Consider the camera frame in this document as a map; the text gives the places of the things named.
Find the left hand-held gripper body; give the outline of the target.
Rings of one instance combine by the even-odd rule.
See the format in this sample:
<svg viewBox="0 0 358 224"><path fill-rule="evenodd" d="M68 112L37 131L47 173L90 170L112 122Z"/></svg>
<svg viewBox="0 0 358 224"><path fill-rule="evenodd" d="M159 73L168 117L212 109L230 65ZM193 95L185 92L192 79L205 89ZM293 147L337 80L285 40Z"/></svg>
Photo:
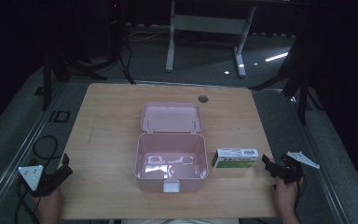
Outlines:
<svg viewBox="0 0 358 224"><path fill-rule="evenodd" d="M27 190L33 197L47 196L61 185L62 182L59 182L57 179L58 170L52 175L47 175L44 172L43 165L23 166L18 168L21 175L21 181L26 184Z"/></svg>

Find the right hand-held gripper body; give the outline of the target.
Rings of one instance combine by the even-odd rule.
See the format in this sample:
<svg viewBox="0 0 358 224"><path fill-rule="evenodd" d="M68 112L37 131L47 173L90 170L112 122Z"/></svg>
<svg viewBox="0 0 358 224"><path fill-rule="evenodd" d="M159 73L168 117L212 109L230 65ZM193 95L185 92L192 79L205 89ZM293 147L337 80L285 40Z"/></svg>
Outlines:
<svg viewBox="0 0 358 224"><path fill-rule="evenodd" d="M301 151L290 152L281 155L283 161L283 177L282 180L285 184L299 182L303 176L302 164L306 164L312 168L320 169L319 163L308 158Z"/></svg>

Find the white and green carton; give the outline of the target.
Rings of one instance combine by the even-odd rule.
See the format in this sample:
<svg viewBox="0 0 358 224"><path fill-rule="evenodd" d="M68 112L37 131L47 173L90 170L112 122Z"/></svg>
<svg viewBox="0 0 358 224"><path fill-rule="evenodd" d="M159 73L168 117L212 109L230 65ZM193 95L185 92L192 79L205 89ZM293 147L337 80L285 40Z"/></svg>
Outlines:
<svg viewBox="0 0 358 224"><path fill-rule="evenodd" d="M213 168L250 168L258 159L255 148L218 148L213 156Z"/></svg>

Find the pink plastic box with lid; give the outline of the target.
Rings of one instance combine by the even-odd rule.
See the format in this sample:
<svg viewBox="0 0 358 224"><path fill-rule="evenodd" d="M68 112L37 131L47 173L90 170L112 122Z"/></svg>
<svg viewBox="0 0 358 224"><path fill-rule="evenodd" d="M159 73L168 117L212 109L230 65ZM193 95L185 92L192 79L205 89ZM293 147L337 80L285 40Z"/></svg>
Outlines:
<svg viewBox="0 0 358 224"><path fill-rule="evenodd" d="M139 188L164 193L200 190L209 174L200 107L148 102L141 130L134 167Z"/></svg>

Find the person's right hand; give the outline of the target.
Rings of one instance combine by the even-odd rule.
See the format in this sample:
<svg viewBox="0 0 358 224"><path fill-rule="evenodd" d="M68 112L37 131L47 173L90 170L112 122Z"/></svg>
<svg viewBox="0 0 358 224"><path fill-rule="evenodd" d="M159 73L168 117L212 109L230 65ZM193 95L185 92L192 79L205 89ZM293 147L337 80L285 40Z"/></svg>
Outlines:
<svg viewBox="0 0 358 224"><path fill-rule="evenodd" d="M282 224L300 224L296 215L296 201L298 193L303 187L304 179L301 178L299 183L290 184L285 184L279 177L276 178L276 181L274 198Z"/></svg>

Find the person's left hand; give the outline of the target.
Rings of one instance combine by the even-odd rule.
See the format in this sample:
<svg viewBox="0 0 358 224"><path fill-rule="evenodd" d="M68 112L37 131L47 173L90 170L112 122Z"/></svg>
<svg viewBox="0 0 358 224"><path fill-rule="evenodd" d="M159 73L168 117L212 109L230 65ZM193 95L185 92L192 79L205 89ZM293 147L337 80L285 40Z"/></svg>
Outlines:
<svg viewBox="0 0 358 224"><path fill-rule="evenodd" d="M62 191L56 188L48 196L34 198L40 224L59 224L62 217Z"/></svg>

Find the black tripod stand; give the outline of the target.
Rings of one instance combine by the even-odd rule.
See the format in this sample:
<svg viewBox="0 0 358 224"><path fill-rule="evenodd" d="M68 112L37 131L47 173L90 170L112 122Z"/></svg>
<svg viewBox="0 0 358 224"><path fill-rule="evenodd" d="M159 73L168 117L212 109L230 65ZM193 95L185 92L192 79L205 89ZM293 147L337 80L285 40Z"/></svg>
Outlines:
<svg viewBox="0 0 358 224"><path fill-rule="evenodd" d="M66 69L66 63L79 70L82 74L100 80L106 80L106 77L102 77L94 73L91 69L82 65L74 59L71 59L68 55L58 50L51 40L43 33L39 32L36 36L42 50L43 56L43 106L42 110L46 111L52 101L52 79L51 72L54 72L59 81L68 81L70 78L69 72Z"/></svg>
<svg viewBox="0 0 358 224"><path fill-rule="evenodd" d="M300 122L306 125L305 112L309 95L311 68L314 66L317 52L318 37L315 32L305 28L296 37L296 41L283 60L278 74L258 85L249 87L252 91L262 91L283 79L288 79L282 93L286 97L293 97L299 91L297 115Z"/></svg>

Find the dark equipment rack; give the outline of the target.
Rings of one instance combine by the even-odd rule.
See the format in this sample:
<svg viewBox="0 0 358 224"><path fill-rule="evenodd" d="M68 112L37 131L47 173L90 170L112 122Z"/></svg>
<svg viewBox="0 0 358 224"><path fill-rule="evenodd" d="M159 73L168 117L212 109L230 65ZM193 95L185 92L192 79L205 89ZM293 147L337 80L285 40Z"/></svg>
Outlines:
<svg viewBox="0 0 358 224"><path fill-rule="evenodd" d="M104 0L108 27L107 59L115 62L124 46L126 18L123 0Z"/></svg>

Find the white metal desk frame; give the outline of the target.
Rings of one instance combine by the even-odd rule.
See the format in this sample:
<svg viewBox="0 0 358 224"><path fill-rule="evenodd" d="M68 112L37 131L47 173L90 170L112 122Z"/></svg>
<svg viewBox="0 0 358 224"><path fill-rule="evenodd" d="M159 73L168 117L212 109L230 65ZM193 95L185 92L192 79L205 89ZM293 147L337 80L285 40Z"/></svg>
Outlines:
<svg viewBox="0 0 358 224"><path fill-rule="evenodd" d="M241 37L241 40L240 43L233 49L233 53L239 77L246 77L245 63L242 58L242 52L251 25L253 23L255 11L256 7L250 7L249 13L245 20L182 15L177 14L175 12L175 0L171 0L170 40L165 71L171 72L173 70L175 53L174 34L176 30L180 30L192 32L218 33L226 35L239 35Z"/></svg>

